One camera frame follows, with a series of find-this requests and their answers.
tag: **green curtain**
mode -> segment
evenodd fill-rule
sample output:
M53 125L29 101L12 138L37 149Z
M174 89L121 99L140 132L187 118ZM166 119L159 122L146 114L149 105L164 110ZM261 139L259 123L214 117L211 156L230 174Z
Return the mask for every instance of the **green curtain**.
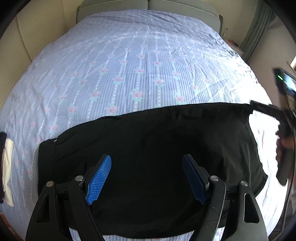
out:
M240 49L244 51L242 59L247 64L249 64L252 53L273 17L274 12L271 7L269 7L263 0L259 0L251 26L240 46Z

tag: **nightstand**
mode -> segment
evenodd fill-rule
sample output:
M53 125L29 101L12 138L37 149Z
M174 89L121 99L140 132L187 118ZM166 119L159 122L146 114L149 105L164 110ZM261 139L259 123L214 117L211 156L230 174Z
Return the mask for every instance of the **nightstand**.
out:
M234 44L230 43L228 39L224 39L225 43L227 43L229 45L230 48L232 48L235 52L238 53L239 56L243 56L244 55L244 51L242 51L239 47L235 46Z

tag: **hand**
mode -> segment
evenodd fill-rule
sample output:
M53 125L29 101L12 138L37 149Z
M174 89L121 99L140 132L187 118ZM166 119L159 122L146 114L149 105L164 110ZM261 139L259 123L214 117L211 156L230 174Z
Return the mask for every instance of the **hand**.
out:
M279 136L279 139L276 141L276 160L280 162L284 148L294 149L294 137L281 138L279 131L276 132L276 135Z

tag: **black fabric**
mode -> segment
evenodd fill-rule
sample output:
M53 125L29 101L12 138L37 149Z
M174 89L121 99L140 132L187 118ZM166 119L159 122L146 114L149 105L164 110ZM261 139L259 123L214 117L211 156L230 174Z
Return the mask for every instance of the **black fabric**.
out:
M38 192L49 180L83 175L108 154L112 168L91 207L102 234L159 238L192 231L204 207L182 169L185 154L225 182L246 180L255 196L264 187L251 113L248 104L191 104L80 124L40 144Z
M6 133L0 132L0 157L1 157L1 166L0 166L0 203L3 203L3 198L4 198L4 190L3 190L3 182L2 182L2 155L3 155L3 150L5 147L5 142L6 142Z

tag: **cream folded fabric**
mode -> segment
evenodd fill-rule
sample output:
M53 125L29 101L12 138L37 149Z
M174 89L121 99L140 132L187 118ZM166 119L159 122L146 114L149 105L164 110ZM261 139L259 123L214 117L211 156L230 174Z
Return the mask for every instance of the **cream folded fabric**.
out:
M6 139L3 156L2 156L2 183L4 191L4 201L11 207L15 204L13 203L12 193L10 189L10 173L11 173L11 163L12 163L12 150L13 141L9 138Z

